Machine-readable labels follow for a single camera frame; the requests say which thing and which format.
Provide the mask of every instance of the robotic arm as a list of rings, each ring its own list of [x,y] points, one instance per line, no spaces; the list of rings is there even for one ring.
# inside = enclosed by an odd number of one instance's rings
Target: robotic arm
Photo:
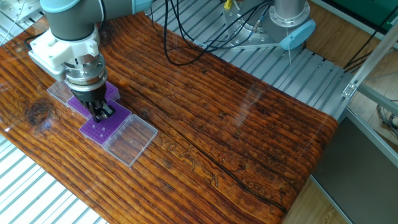
[[[30,43],[31,59],[72,90],[96,122],[114,110],[106,104],[105,61],[97,22],[149,9],[152,0],[40,0],[50,29]]]
[[[257,31],[261,24],[264,33],[262,30],[256,32],[253,35],[258,36],[256,39],[263,42],[263,35],[269,35],[273,46],[279,43],[285,50],[290,50],[314,31],[315,23],[309,19],[310,8],[306,0],[250,0],[242,3],[241,8],[246,5],[252,8],[253,4],[262,2],[274,2],[268,6],[266,16],[267,9],[262,14],[259,11],[261,17],[257,17],[261,19],[255,19],[252,24],[251,19],[243,17],[243,20],[248,19],[245,23],[249,32]],[[96,122],[110,117],[114,110],[105,100],[108,74],[98,50],[100,37],[95,24],[149,9],[152,0],[40,0],[40,3],[50,29],[30,43],[31,59],[57,81],[65,81]]]

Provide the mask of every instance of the plastic container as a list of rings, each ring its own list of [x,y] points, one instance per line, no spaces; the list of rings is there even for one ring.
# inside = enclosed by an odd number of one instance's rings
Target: plastic container
[[[121,106],[119,90],[106,82],[107,104],[115,109],[110,118],[96,123],[86,108],[73,96],[65,82],[56,82],[47,91],[71,110],[80,113],[88,121],[80,128],[84,137],[99,144],[112,156],[131,167],[157,134],[157,129],[131,111]]]
[[[65,82],[54,83],[47,92],[67,108],[69,107],[68,101],[73,97],[73,93]]]
[[[155,138],[157,130],[117,102],[109,100],[108,105],[116,110],[115,114],[100,123],[91,118],[80,132],[131,167]]]

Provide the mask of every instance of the yellow tag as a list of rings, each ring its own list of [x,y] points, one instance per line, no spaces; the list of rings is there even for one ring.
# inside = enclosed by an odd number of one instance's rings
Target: yellow tag
[[[232,0],[227,0],[224,4],[225,9],[231,9],[232,6]]]

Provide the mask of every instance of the purple pegboard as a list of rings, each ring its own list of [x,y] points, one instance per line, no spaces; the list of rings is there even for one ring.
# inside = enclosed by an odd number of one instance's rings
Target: purple pegboard
[[[110,84],[109,82],[106,82],[106,93],[105,93],[105,100],[118,100],[120,98],[118,89]],[[90,112],[88,109],[84,108],[84,106],[76,99],[76,97],[72,97],[68,101],[68,105],[73,108],[75,111],[79,112],[81,115],[83,115],[85,118],[91,117]]]
[[[70,106],[70,108],[75,109],[77,112],[79,112],[85,118],[91,116],[88,109],[86,109],[76,97],[72,97],[72,99],[70,99],[68,101],[68,105]]]
[[[80,128],[80,132],[83,133],[86,138],[90,138],[100,145],[103,145],[109,138],[116,134],[119,127],[124,125],[127,118],[131,115],[131,111],[113,100],[109,100],[108,105],[115,109],[115,114],[99,123],[96,123],[93,118],[91,118]]]

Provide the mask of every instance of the wooden table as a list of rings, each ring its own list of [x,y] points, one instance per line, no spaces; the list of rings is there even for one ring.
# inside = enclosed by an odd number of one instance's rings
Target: wooden table
[[[120,103],[159,130],[129,169],[46,92],[54,80],[22,44],[46,27],[0,49],[0,131],[110,223],[280,223],[337,127],[211,54],[172,66],[139,14],[110,22],[100,49]],[[173,33],[169,41],[184,45]],[[170,51],[176,62],[197,54]]]

